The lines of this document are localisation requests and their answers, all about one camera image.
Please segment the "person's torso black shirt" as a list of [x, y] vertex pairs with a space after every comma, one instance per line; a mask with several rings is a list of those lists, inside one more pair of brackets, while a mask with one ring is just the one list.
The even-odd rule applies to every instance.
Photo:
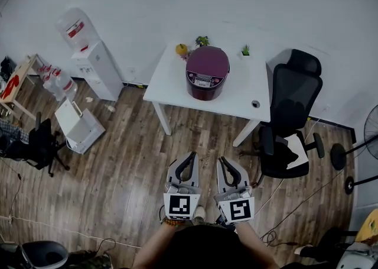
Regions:
[[260, 269], [240, 242], [225, 228], [196, 225], [175, 233], [157, 269]]

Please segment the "black battery pack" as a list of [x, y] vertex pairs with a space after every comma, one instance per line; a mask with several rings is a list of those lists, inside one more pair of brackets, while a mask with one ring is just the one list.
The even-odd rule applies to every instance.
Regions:
[[215, 224], [220, 225], [220, 226], [222, 226], [222, 227], [224, 227], [224, 228], [227, 228], [227, 229], [235, 230], [235, 225], [234, 225], [234, 223], [227, 224], [227, 220], [226, 220], [222, 215], [220, 215], [220, 216], [216, 219]]

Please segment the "yellow wooden table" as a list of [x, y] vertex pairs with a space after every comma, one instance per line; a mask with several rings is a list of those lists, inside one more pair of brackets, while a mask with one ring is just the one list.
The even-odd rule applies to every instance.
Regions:
[[378, 208], [370, 212], [354, 241], [369, 246], [378, 245]]

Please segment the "small green succulent pot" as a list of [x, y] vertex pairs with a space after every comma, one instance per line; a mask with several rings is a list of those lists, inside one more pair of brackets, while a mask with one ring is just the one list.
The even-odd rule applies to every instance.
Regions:
[[248, 60], [251, 59], [252, 56], [250, 55], [250, 47], [248, 44], [245, 44], [238, 53], [241, 60]]

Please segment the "black bag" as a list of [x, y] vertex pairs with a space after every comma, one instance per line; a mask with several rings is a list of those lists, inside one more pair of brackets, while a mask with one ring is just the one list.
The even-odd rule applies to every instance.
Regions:
[[9, 81], [12, 73], [14, 72], [16, 64], [8, 56], [5, 56], [3, 61], [0, 62], [0, 77], [5, 81]]

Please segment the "black stand round base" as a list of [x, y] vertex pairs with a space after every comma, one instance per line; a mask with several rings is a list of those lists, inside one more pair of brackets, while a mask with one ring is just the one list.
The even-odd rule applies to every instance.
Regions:
[[375, 180], [378, 180], [378, 175], [376, 176], [373, 176], [373, 177], [369, 177], [367, 179], [363, 179], [363, 180], [359, 180], [359, 181], [354, 181], [353, 177], [352, 176], [348, 176], [345, 180], [345, 183], [344, 183], [344, 191], [347, 195], [350, 195], [352, 194], [354, 188], [358, 185], [361, 185], [361, 184], [365, 184], [365, 183], [368, 183], [368, 182], [372, 182], [372, 181], [375, 181]]

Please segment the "plaid cloth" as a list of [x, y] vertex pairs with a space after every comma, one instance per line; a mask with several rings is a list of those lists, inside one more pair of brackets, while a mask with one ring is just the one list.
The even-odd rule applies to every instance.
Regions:
[[9, 121], [0, 118], [0, 137], [5, 136], [11, 141], [20, 140], [25, 144], [29, 143], [29, 134], [22, 128], [11, 124]]

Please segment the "black standing fan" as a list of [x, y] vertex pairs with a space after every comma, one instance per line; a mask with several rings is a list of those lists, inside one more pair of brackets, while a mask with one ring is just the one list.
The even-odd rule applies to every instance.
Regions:
[[365, 148], [370, 155], [378, 160], [378, 105], [370, 111], [366, 118], [363, 142], [348, 151], [341, 144], [334, 144], [330, 152], [331, 164], [336, 170], [342, 170], [346, 166], [347, 155], [361, 148]]

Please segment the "white cushion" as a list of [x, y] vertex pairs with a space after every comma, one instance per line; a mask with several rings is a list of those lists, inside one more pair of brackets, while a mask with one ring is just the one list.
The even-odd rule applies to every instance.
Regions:
[[298, 167], [302, 164], [308, 163], [308, 156], [302, 142], [296, 134], [285, 138], [287, 141], [285, 150], [285, 162], [287, 163], [287, 170]]

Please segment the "person's legs olive trousers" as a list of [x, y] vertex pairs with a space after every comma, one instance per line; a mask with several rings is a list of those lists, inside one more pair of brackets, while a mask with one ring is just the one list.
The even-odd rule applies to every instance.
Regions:
[[224, 222], [223, 223], [218, 223], [218, 222], [210, 223], [210, 222], [206, 222], [205, 219], [203, 217], [200, 217], [200, 216], [194, 217], [193, 220], [191, 221], [191, 223], [192, 223], [193, 226], [205, 225], [205, 226], [226, 228], [226, 229], [229, 229], [229, 230], [232, 230], [232, 231], [235, 230], [234, 224], [226, 225]]

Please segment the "clear water jug red label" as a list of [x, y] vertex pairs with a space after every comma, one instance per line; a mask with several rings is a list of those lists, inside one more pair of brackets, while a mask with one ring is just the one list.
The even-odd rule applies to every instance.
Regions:
[[56, 29], [74, 52], [100, 41], [90, 18], [80, 8], [68, 9], [56, 22]]

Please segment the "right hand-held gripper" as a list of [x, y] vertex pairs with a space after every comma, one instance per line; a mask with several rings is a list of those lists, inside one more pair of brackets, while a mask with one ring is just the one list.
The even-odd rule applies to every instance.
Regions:
[[[227, 172], [232, 176], [231, 182], [227, 179]], [[248, 173], [239, 163], [227, 157], [218, 158], [217, 185], [219, 194], [214, 199], [225, 223], [253, 219], [255, 198], [252, 196], [252, 187], [248, 186]]]

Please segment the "person's left forearm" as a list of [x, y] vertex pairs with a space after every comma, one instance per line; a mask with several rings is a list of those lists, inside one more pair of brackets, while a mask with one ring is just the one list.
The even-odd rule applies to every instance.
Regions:
[[176, 231], [176, 226], [163, 223], [159, 230], [139, 250], [134, 259], [132, 269], [154, 269]]

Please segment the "black mesh office chair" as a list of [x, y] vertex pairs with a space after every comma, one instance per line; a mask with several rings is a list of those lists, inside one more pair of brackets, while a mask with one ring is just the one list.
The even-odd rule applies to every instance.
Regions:
[[324, 157], [320, 135], [314, 133], [313, 142], [305, 143], [301, 132], [322, 84], [320, 61], [304, 51], [293, 49], [288, 62], [274, 68], [271, 120], [261, 124], [259, 140], [254, 142], [253, 150], [240, 152], [240, 155], [259, 157], [261, 177], [294, 179], [308, 174], [309, 160], [298, 167], [286, 169], [285, 138], [293, 134], [299, 136], [306, 154], [315, 149], [319, 158]]

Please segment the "wooden side table red print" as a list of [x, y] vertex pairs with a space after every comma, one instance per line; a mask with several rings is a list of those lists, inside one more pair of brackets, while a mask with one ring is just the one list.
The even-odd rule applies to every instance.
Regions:
[[25, 59], [16, 66], [9, 81], [6, 83], [5, 89], [0, 93], [0, 105], [19, 121], [21, 120], [21, 114], [15, 112], [15, 110], [11, 108], [11, 104], [36, 121], [36, 116], [17, 101], [17, 95], [25, 79], [28, 79], [32, 85], [36, 84], [36, 82], [32, 80], [31, 75], [29, 75], [29, 71], [35, 67], [41, 67], [41, 65], [42, 61], [38, 54], [26, 56]]

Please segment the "black swivel chair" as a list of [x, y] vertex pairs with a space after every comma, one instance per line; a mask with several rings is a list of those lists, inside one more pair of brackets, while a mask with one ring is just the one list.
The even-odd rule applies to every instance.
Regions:
[[47, 167], [50, 177], [54, 176], [52, 166], [55, 160], [65, 170], [70, 170], [70, 167], [64, 164], [58, 155], [58, 151], [65, 147], [66, 143], [58, 142], [60, 132], [52, 132], [51, 119], [42, 120], [41, 113], [38, 112], [35, 127], [28, 134], [28, 144], [20, 140], [11, 141], [5, 136], [0, 137], [0, 159], [9, 158], [14, 161], [24, 161], [38, 170]]

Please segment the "black round stool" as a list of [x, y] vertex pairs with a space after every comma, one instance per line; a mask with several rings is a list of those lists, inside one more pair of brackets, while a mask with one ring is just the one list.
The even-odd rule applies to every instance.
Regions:
[[54, 241], [33, 241], [21, 245], [24, 258], [34, 269], [59, 269], [68, 260], [66, 248]]

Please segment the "white table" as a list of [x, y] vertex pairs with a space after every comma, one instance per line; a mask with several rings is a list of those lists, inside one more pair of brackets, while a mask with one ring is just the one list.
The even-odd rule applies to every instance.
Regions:
[[239, 146], [258, 123], [271, 120], [268, 76], [262, 55], [252, 54], [241, 58], [236, 48], [220, 41], [218, 47], [226, 52], [230, 60], [230, 74], [216, 99], [200, 101], [187, 91], [185, 61], [175, 53], [176, 45], [174, 41], [166, 47], [144, 94], [144, 100], [152, 102], [167, 135], [171, 135], [171, 128], [165, 105], [248, 119], [233, 141], [234, 147]]

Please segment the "purple rice cooker lid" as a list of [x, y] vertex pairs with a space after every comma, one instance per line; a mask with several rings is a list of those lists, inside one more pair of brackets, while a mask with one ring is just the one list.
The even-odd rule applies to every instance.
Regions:
[[202, 46], [195, 49], [186, 63], [186, 71], [206, 76], [227, 77], [230, 69], [227, 54], [218, 47]]

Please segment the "person's right forearm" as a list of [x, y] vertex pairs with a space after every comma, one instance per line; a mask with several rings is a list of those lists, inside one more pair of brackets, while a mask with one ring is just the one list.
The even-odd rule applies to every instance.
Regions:
[[235, 227], [240, 242], [260, 269], [279, 269], [273, 254], [248, 222], [239, 222]]

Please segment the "grey white device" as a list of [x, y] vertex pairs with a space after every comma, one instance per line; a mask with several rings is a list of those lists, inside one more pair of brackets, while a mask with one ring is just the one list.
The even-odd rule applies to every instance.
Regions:
[[378, 269], [378, 245], [354, 242], [345, 250], [336, 269]]

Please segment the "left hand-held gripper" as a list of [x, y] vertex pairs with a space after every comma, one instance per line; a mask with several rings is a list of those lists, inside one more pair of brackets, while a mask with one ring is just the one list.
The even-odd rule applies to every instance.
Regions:
[[199, 158], [195, 151], [184, 154], [169, 165], [167, 192], [164, 193], [164, 209], [168, 219], [192, 220], [202, 192], [199, 187], [193, 187], [199, 186], [198, 178]]

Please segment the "white water dispenser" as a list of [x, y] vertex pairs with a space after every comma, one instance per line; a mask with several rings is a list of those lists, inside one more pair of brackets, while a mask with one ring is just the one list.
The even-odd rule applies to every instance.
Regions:
[[112, 63], [102, 41], [75, 52], [71, 60], [97, 97], [107, 101], [117, 101], [123, 83]]

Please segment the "white box appliance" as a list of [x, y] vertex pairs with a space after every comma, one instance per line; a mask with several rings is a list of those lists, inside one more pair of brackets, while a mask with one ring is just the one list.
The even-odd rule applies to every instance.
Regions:
[[56, 110], [55, 116], [72, 151], [84, 154], [100, 136], [105, 128], [86, 108], [79, 109], [75, 101], [66, 99]]

